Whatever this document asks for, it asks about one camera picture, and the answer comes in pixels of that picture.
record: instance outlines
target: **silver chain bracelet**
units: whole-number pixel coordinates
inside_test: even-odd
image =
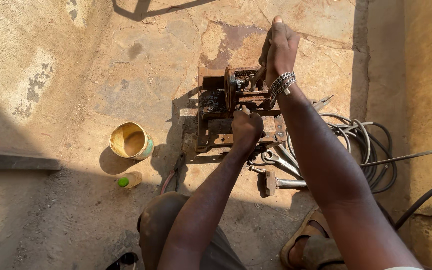
[[[289,95],[289,91],[286,91],[291,84],[296,82],[296,75],[294,71],[289,73],[286,72],[279,76],[271,85],[271,103],[269,104],[269,108],[273,108],[276,104],[276,96],[281,94],[282,92],[287,92],[286,95]]]

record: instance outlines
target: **hammer head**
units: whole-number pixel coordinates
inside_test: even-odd
[[[272,170],[266,171],[266,195],[273,196],[277,185],[276,173]]]

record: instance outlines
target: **paint bucket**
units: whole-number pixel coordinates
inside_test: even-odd
[[[126,122],[113,131],[109,146],[120,157],[144,160],[153,153],[154,141],[142,126]]]

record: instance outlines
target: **man's left hand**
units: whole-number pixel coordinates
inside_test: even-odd
[[[233,113],[234,120],[231,124],[233,128],[233,148],[247,151],[249,154],[255,150],[256,143],[263,134],[263,119],[258,113],[248,114],[249,110],[243,106],[243,110]]]

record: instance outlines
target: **green bottle cap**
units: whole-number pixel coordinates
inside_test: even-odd
[[[119,179],[119,181],[117,181],[117,184],[120,187],[125,187],[125,186],[129,185],[129,179],[126,177],[123,177],[123,178]]]

